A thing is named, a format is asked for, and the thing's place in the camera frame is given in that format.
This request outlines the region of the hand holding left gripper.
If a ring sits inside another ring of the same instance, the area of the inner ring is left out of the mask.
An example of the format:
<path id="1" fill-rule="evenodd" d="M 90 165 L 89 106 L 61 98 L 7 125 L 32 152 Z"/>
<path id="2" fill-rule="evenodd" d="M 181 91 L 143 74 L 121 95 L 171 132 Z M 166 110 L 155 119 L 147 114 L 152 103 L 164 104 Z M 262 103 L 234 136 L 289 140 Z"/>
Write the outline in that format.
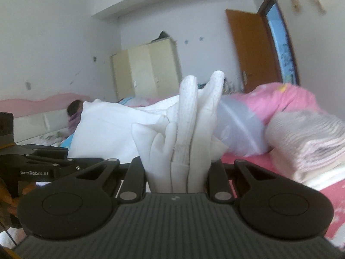
<path id="1" fill-rule="evenodd" d="M 28 194 L 30 191 L 34 190 L 36 187 L 36 182 L 29 182 L 23 188 L 21 195 L 17 198 L 13 198 L 7 190 L 5 183 L 3 182 L 3 180 L 1 180 L 1 202 L 7 204 L 8 213 L 17 218 L 17 207 L 19 205 L 21 197 Z"/>

